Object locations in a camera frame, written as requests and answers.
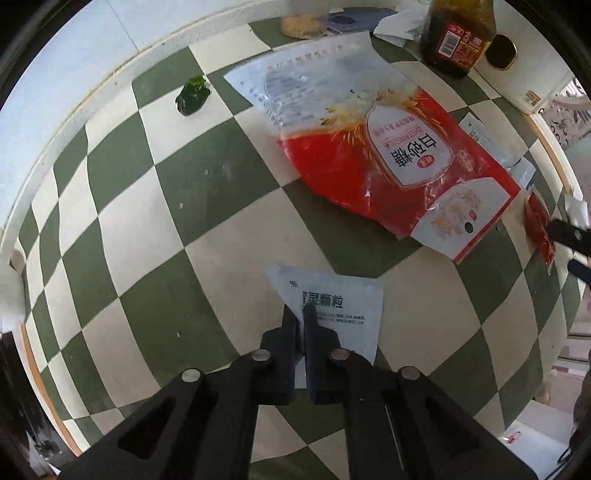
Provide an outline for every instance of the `small red packet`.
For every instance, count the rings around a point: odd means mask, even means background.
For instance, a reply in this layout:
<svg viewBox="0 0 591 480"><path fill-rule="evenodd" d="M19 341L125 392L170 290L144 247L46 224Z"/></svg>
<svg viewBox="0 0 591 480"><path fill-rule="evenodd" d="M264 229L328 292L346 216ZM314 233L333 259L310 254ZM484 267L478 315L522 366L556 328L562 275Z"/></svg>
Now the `small red packet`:
<svg viewBox="0 0 591 480"><path fill-rule="evenodd" d="M556 246L550 239L546 227L550 223L550 214L546 206L540 201L540 198L531 191L525 201L525 233L535 243L536 248L544 257L546 269L550 268Z"/></svg>

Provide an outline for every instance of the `green floor tile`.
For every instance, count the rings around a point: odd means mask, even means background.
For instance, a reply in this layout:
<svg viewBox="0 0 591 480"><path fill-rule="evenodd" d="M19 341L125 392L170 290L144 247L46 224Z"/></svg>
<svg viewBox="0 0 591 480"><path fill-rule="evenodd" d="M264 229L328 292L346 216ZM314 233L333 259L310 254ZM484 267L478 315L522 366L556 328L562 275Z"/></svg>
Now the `green floor tile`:
<svg viewBox="0 0 591 480"><path fill-rule="evenodd" d="M382 351L379 349L379 347L378 347L378 350L376 351L376 354L375 354L374 366L381 368L383 370L392 371L392 368L390 367L388 360L386 360L386 357L384 356Z"/></svg>
<svg viewBox="0 0 591 480"><path fill-rule="evenodd" d="M131 82L138 108L142 108L184 85L189 79L202 74L189 48L172 54Z"/></svg>
<svg viewBox="0 0 591 480"><path fill-rule="evenodd" d="M482 330L462 345L429 375L447 395L471 417L476 415L497 391L491 353Z"/></svg>
<svg viewBox="0 0 591 480"><path fill-rule="evenodd" d="M564 306L564 318L566 319L566 331L570 332L581 303L579 281L573 274L569 273L562 287L562 302Z"/></svg>
<svg viewBox="0 0 591 480"><path fill-rule="evenodd" d="M242 95L240 95L240 93L238 93L234 89L234 87L226 81L226 79L223 76L227 74L230 70L234 69L235 67L241 65L242 63L248 60L249 59L241 60L232 65L219 69L215 72L211 72L207 75L207 79L216 89L218 95L222 97L223 102L230 109L232 115L237 115L243 110L250 108L252 104L248 100L246 100Z"/></svg>
<svg viewBox="0 0 591 480"><path fill-rule="evenodd" d="M186 368L206 372L238 357L182 250L121 296L135 340L161 386Z"/></svg>
<svg viewBox="0 0 591 480"><path fill-rule="evenodd" d="M541 332L552 310L554 310L560 294L558 270L556 270L556 265L553 264L548 275L544 259L540 252L536 251L531 256L524 271L527 286L530 289L531 300L534 304L538 332Z"/></svg>
<svg viewBox="0 0 591 480"><path fill-rule="evenodd" d="M70 340L61 354L88 412L100 413L115 408L100 379L82 332Z"/></svg>
<svg viewBox="0 0 591 480"><path fill-rule="evenodd" d="M64 267L80 325L117 298L103 252L99 221L95 220L64 255Z"/></svg>
<svg viewBox="0 0 591 480"><path fill-rule="evenodd" d="M377 278L421 248L416 240L399 241L378 222L315 195L302 179L284 190L338 274Z"/></svg>
<svg viewBox="0 0 591 480"><path fill-rule="evenodd" d="M505 428L513 423L533 398L543 376L540 344L536 340L527 360L499 390Z"/></svg>
<svg viewBox="0 0 591 480"><path fill-rule="evenodd" d="M314 405L307 390L297 389L289 406L277 408L308 445L345 428L343 406Z"/></svg>
<svg viewBox="0 0 591 480"><path fill-rule="evenodd" d="M56 408L57 416L62 420L70 420L72 416L64 405L60 393L57 391L56 383L51 376L49 367L45 367L45 370L41 372L41 380L43 381L43 386L45 386L45 390L47 391L47 395L49 395L51 403L53 403L53 406Z"/></svg>
<svg viewBox="0 0 591 480"><path fill-rule="evenodd" d="M485 234L456 269L483 324L505 301L522 272L519 256L502 221Z"/></svg>
<svg viewBox="0 0 591 480"><path fill-rule="evenodd" d="M82 128L53 164L53 174L56 177L59 195L64 191L87 153L88 138L86 137L86 129Z"/></svg>
<svg viewBox="0 0 591 480"><path fill-rule="evenodd" d="M252 31L271 48L299 41L281 33L281 19L269 18L250 24Z"/></svg>
<svg viewBox="0 0 591 480"><path fill-rule="evenodd" d="M88 182L97 212L153 165L144 124L136 113L88 155Z"/></svg>
<svg viewBox="0 0 591 480"><path fill-rule="evenodd" d="M552 215L554 211L554 207L556 207L556 200L554 200L554 195L552 195L552 190L550 190L550 186L546 179L542 175L542 172L538 168L538 164L535 162L533 155L527 151L524 155L534 166L535 166L535 173L532 179L532 183L534 184L535 188L540 192L541 198L540 200L546 205L548 209L548 214Z"/></svg>
<svg viewBox="0 0 591 480"><path fill-rule="evenodd" d="M31 296L29 295L29 282L27 281L27 269L22 271L22 285L25 293L25 320L29 318L31 313Z"/></svg>
<svg viewBox="0 0 591 480"><path fill-rule="evenodd" d="M39 255L41 258L43 285L47 285L61 258L59 235L60 207L56 205L47 218L39 236Z"/></svg>
<svg viewBox="0 0 591 480"><path fill-rule="evenodd" d="M452 87L455 92L466 102L467 105L474 105L478 102L489 100L488 95L478 86L478 84L470 77L466 76L462 79L455 79L442 73L429 65L427 67L441 80Z"/></svg>
<svg viewBox="0 0 591 480"><path fill-rule="evenodd" d="M156 169L184 245L278 187L233 118L197 137Z"/></svg>
<svg viewBox="0 0 591 480"><path fill-rule="evenodd" d="M138 400L136 402L130 403L129 405L124 405L123 407L119 407L119 411L121 414L127 418L133 412L135 412L138 408L140 408L148 399Z"/></svg>
<svg viewBox="0 0 591 480"><path fill-rule="evenodd" d="M398 61L417 61L415 57L403 48L392 45L381 38L371 36L371 44L374 50L388 63L396 63Z"/></svg>
<svg viewBox="0 0 591 480"><path fill-rule="evenodd" d="M27 257L29 256L29 253L31 253L31 248L33 248L38 235L39 229L37 227L37 221L35 220L35 214L33 214L33 207L31 207L25 215L21 231L18 234L18 239L21 241L22 249L25 251Z"/></svg>
<svg viewBox="0 0 591 480"><path fill-rule="evenodd" d="M60 351L60 347L57 344L56 333L53 330L53 324L51 323L51 317L49 316L49 309L47 308L47 300L44 291L41 292L41 295L39 295L39 298L33 307L33 319L35 320L35 326L37 327L37 333L39 334L43 353L49 363L49 361Z"/></svg>
<svg viewBox="0 0 591 480"><path fill-rule="evenodd" d="M337 480L308 447L282 457L252 463L249 480Z"/></svg>
<svg viewBox="0 0 591 480"><path fill-rule="evenodd" d="M476 118L478 118L478 115L475 114L469 106L465 106L463 108L459 108L457 110L453 110L453 111L449 112L449 114L453 117L453 119L456 121L457 124L459 124L462 120L464 120L464 117L469 113L471 113Z"/></svg>
<svg viewBox="0 0 591 480"><path fill-rule="evenodd" d="M91 417L82 417L81 419L76 419L75 422L82 432L82 435L84 435L84 438L91 446L103 438L102 432Z"/></svg>
<svg viewBox="0 0 591 480"><path fill-rule="evenodd" d="M503 97L495 98L493 102L503 111L513 128L517 130L517 133L527 145L527 148L530 148L538 140L538 135L530 127L525 115Z"/></svg>

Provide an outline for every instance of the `white tissue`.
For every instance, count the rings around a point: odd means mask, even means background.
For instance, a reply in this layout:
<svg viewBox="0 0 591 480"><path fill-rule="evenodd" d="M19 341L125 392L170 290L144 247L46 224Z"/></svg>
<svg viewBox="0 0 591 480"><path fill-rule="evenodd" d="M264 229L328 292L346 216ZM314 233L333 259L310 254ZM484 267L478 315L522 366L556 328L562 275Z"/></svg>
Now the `white tissue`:
<svg viewBox="0 0 591 480"><path fill-rule="evenodd" d="M413 40L423 26L429 7L414 0L402 0L395 15L380 20L374 35L397 47L403 47L407 40Z"/></svg>

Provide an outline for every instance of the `crumpled plastic bag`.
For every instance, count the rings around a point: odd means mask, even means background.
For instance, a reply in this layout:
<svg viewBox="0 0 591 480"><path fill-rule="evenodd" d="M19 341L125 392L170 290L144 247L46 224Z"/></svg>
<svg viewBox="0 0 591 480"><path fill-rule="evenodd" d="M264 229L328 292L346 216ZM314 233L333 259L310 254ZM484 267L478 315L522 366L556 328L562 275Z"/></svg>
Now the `crumpled plastic bag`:
<svg viewBox="0 0 591 480"><path fill-rule="evenodd" d="M176 98L177 110L184 116L189 116L198 111L207 97L211 95L211 90L207 88L203 76L198 76L190 79L181 93Z"/></svg>
<svg viewBox="0 0 591 480"><path fill-rule="evenodd" d="M301 42L225 79L280 132L315 193L460 262L519 186L368 32Z"/></svg>

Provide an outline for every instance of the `white plastic wrapper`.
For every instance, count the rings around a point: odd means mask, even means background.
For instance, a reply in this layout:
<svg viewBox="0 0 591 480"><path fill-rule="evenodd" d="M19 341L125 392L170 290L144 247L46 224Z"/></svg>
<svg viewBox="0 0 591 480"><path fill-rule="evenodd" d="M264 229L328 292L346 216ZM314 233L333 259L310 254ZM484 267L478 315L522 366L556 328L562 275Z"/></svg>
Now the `white plastic wrapper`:
<svg viewBox="0 0 591 480"><path fill-rule="evenodd" d="M509 170L515 163L516 158L510 158L509 154L495 141L490 130L470 112L459 123L464 132L470 135L474 141L486 150L505 170Z"/></svg>
<svg viewBox="0 0 591 480"><path fill-rule="evenodd" d="M316 305L318 323L339 334L343 348L353 350L373 364L384 308L384 287L378 280L310 272L287 265L267 268L267 278L300 321L303 345L304 305ZM306 386L301 361L295 369L295 386Z"/></svg>
<svg viewBox="0 0 591 480"><path fill-rule="evenodd" d="M527 158L521 157L519 162L513 165L509 170L509 175L522 189L527 190L531 179L534 178L535 166Z"/></svg>
<svg viewBox="0 0 591 480"><path fill-rule="evenodd" d="M492 158L509 172L509 175L522 189L527 189L535 174L535 167L532 162L525 157L521 157L517 161L511 159L509 154L495 141L485 124L471 113L468 112L459 125L464 132L470 135L477 144L484 148Z"/></svg>

